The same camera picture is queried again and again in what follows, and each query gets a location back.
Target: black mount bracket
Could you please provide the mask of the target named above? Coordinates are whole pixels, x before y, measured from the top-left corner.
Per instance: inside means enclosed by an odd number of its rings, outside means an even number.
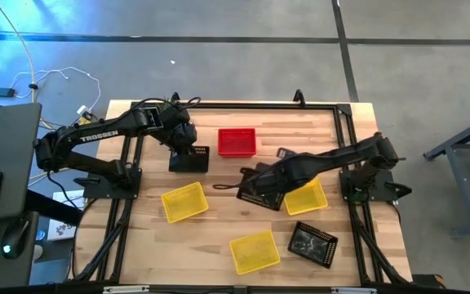
[[[351,105],[349,104],[337,104],[336,105],[336,108],[338,110],[340,110],[343,114],[345,115],[348,115],[348,116],[351,116],[352,115],[352,112],[351,112]]]
[[[302,94],[302,90],[297,89],[295,92],[295,96],[293,97],[293,102],[299,102],[300,107],[306,106],[306,100],[304,99],[304,94]]]
[[[174,92],[173,95],[171,95],[170,102],[175,103],[177,100],[180,100],[179,93]]]
[[[105,177],[96,174],[88,174],[88,178],[73,181],[85,188],[84,198],[135,199],[139,195],[143,170],[129,168],[127,172],[130,173],[130,184],[127,187],[110,183]]]
[[[340,189],[342,191],[342,196],[346,201],[354,201],[354,192],[355,189],[352,185],[349,184],[351,175],[354,173],[354,170],[340,171]],[[390,171],[381,170],[375,177],[375,183],[369,188],[368,201],[397,201],[399,198],[410,194],[412,189],[393,182],[392,173]]]

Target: robotic arm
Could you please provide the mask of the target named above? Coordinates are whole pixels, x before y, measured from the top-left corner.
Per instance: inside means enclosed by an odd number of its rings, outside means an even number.
[[[68,167],[102,176],[114,185],[131,186],[135,172],[120,160],[105,162],[72,151],[77,145],[115,136],[152,136],[181,157],[177,163],[180,165],[187,163],[186,159],[195,158],[193,143],[197,140],[197,131],[189,123],[186,107],[168,101],[157,107],[143,107],[147,100],[152,99],[142,100],[118,118],[81,126],[75,124],[47,133],[34,142],[38,167],[45,172]]]
[[[264,171],[242,169],[242,173],[253,175],[247,180],[237,185],[214,185],[214,188],[238,187],[248,189],[253,195],[285,194],[306,185],[321,172],[366,160],[364,166],[356,170],[350,180],[355,188],[367,189],[379,170],[390,170],[403,159],[397,156],[389,139],[384,138],[380,132],[355,145],[333,149],[322,154],[296,154],[280,148],[277,156],[282,159]]]
[[[354,204],[362,205],[368,201],[372,194],[382,191],[391,198],[398,199],[411,192],[407,186],[395,184],[389,173],[397,163],[404,159],[399,158],[388,138],[377,132],[372,137],[362,140],[355,145],[333,149],[322,154],[301,153],[280,148],[277,156],[282,158],[264,170],[260,168],[242,168],[245,175],[236,185],[214,185],[216,189],[239,188],[249,191],[255,198],[266,198],[270,195],[284,195],[290,191],[306,185],[321,172],[362,161],[364,165],[340,173],[340,185],[344,200],[350,203],[350,219],[357,228],[357,232],[364,239],[371,254],[379,261],[380,267],[393,283],[408,283],[391,266],[387,258],[380,251],[374,239],[369,235],[362,224]]]
[[[122,215],[110,231],[99,251],[84,270],[74,280],[88,280],[95,272],[99,263],[107,256],[113,241],[122,233],[130,219],[132,200],[137,197],[142,171],[139,163],[127,167],[120,159],[109,162],[84,154],[73,152],[80,144],[108,139],[115,136],[142,137],[152,136],[162,145],[171,149],[171,172],[203,172],[207,171],[207,152],[197,152],[206,147],[194,147],[197,140],[195,126],[189,122],[187,108],[200,102],[200,98],[191,99],[186,105],[178,105],[170,101],[147,107],[144,102],[160,100],[148,98],[140,101],[117,118],[99,120],[85,125],[61,127],[47,133],[42,139],[34,142],[36,159],[39,168],[46,172],[57,172],[69,167],[89,172],[89,178],[76,179],[84,185],[86,198],[127,199]]]

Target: white cable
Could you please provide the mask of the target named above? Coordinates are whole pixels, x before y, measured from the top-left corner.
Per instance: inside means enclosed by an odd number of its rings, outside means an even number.
[[[41,76],[37,82],[43,80],[44,78],[47,77],[48,74],[50,73],[60,73],[63,78],[65,79],[69,79],[69,77],[67,77],[63,72],[65,70],[68,70],[68,69],[72,69],[72,70],[75,70],[81,74],[85,74],[88,78],[91,78],[92,80],[96,81],[97,82],[97,91],[98,91],[98,95],[97,95],[97,98],[95,99],[94,103],[88,108],[89,110],[92,110],[94,108],[94,106],[97,104],[97,102],[99,101],[100,97],[101,97],[101,83],[100,83],[100,80],[97,79],[97,78],[94,78],[91,76],[91,74],[87,73],[86,71],[84,70],[80,70],[80,69],[77,69],[77,68],[74,68],[73,66],[69,66],[67,68],[64,68],[64,69],[52,69],[52,70],[39,70],[37,71],[35,74],[39,74],[39,73],[45,73],[43,76]],[[12,84],[10,85],[10,87],[14,87],[14,85],[17,83],[17,80],[18,80],[18,77],[21,75],[21,74],[30,74],[28,72],[20,72],[18,73],[14,79],[12,80]],[[23,95],[23,96],[18,96],[16,95],[17,98],[26,98],[30,95],[30,93],[32,93],[32,91],[29,91],[26,95]]]
[[[32,183],[29,184],[29,187],[35,185],[36,183],[40,182],[42,179],[46,178],[47,176],[42,176],[39,179],[33,181]]]
[[[24,50],[26,51],[26,56],[29,58],[30,72],[32,73],[32,84],[35,84],[36,83],[36,75],[33,71],[32,57],[30,57],[29,49],[26,47],[26,44],[24,44],[24,40],[21,37],[21,34],[17,31],[16,27],[12,24],[12,22],[8,18],[7,14],[5,13],[5,11],[1,7],[0,7],[0,12],[3,14],[3,16],[5,16],[5,18],[8,21],[8,24],[12,27],[12,29],[14,29],[14,33],[16,33],[17,37],[21,41],[21,44],[23,44]],[[35,92],[34,89],[32,89],[31,92],[32,92],[32,102],[35,102],[36,101],[36,92]]]

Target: desk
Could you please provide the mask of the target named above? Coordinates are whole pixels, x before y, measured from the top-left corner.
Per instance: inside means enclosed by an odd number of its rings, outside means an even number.
[[[130,105],[130,100],[110,101],[107,118],[119,116]],[[372,136],[377,131],[372,105],[360,103],[351,106],[358,140]],[[338,170],[319,175],[329,207],[297,216],[289,216],[284,205],[279,212],[274,212],[236,199],[236,189],[215,190],[211,187],[213,184],[239,182],[241,167],[254,167],[257,162],[276,162],[275,153],[279,147],[312,153],[337,148],[333,114],[306,109],[190,109],[189,112],[197,127],[196,145],[211,147],[210,170],[207,174],[170,173],[167,171],[170,156],[167,147],[159,145],[153,138],[144,139],[140,162],[143,180],[132,209],[120,282],[358,286],[360,281],[348,207],[339,192]],[[257,154],[253,158],[221,158],[217,154],[217,130],[220,127],[254,127]],[[97,158],[120,158],[122,141],[121,137],[102,140]],[[132,142],[130,154],[134,153],[134,146]],[[210,209],[187,220],[168,224],[161,194],[197,181],[202,183]],[[78,272],[95,255],[103,241],[109,206],[109,200],[97,201],[82,220],[76,242]],[[379,247],[398,272],[411,280],[397,214],[386,203],[371,203],[371,213]],[[296,221],[305,221],[339,238],[331,269],[287,251]],[[265,229],[273,232],[281,263],[254,273],[237,275],[229,241]],[[114,248],[111,252],[108,272],[112,269]],[[367,249],[365,254],[368,274],[373,277]]]

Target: metal frame leg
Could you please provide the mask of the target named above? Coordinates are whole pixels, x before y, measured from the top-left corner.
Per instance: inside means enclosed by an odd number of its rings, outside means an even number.
[[[79,209],[71,205],[57,202],[31,190],[26,192],[24,210],[38,212],[41,216],[62,221],[69,225],[79,225],[82,215]]]

